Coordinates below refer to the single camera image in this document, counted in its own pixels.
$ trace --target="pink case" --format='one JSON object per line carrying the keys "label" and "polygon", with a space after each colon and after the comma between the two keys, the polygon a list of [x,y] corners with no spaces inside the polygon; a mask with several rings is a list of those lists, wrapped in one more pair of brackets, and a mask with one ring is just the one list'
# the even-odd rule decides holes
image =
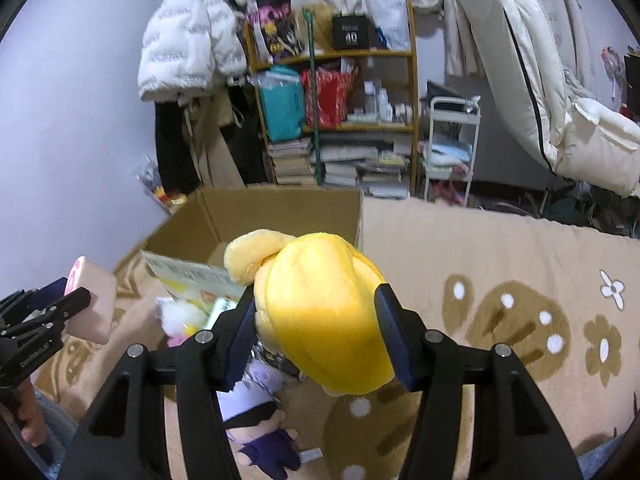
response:
{"label": "pink case", "polygon": [[80,286],[91,293],[91,303],[67,322],[66,330],[80,339],[104,345],[111,333],[118,288],[116,277],[85,256],[80,256],[69,273],[65,295]]}

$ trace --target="small fan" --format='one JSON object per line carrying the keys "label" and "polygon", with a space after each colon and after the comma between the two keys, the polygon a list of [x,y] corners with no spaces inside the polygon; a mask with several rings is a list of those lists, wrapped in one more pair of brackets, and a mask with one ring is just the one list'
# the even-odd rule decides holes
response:
{"label": "small fan", "polygon": [[616,99],[616,82],[620,82],[625,78],[625,66],[620,61],[620,56],[615,49],[608,46],[602,49],[600,54],[604,62],[604,69],[607,71],[607,76],[611,80],[611,100]]}

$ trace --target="white coat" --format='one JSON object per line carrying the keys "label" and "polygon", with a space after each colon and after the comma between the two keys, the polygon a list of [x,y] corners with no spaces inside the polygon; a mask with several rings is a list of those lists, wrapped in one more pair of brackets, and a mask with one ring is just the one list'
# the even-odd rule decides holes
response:
{"label": "white coat", "polygon": [[163,0],[143,36],[140,98],[183,104],[242,75],[246,58],[236,28],[224,0]]}

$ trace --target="white rolling cart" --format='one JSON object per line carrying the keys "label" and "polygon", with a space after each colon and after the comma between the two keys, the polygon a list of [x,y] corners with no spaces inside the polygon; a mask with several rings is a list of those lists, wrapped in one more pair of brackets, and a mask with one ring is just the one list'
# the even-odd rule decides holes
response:
{"label": "white rolling cart", "polygon": [[[436,110],[436,105],[453,104],[462,105],[469,112],[451,112],[448,110]],[[424,171],[427,182],[424,186],[424,199],[427,200],[429,189],[429,180],[457,180],[466,182],[465,201],[463,207],[466,207],[469,200],[469,191],[471,190],[471,182],[474,178],[474,166],[476,163],[476,152],[478,150],[478,132],[480,131],[480,105],[476,100],[462,99],[457,97],[434,97],[430,105],[430,125],[429,125],[429,142],[424,155]],[[449,170],[442,170],[434,166],[431,161],[432,145],[433,145],[433,124],[437,122],[453,123],[453,124],[471,124],[476,127],[473,144],[460,142],[458,138],[458,147],[469,152],[470,163],[467,174],[458,174]]]}

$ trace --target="yellow stuffed animal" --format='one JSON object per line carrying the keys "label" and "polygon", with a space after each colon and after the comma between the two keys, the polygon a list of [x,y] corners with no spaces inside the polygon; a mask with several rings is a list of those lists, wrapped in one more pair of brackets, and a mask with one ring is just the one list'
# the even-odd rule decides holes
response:
{"label": "yellow stuffed animal", "polygon": [[225,267],[235,282],[254,283],[264,346],[327,393],[362,395],[393,378],[373,303],[385,279],[343,238],[260,229],[228,245]]}

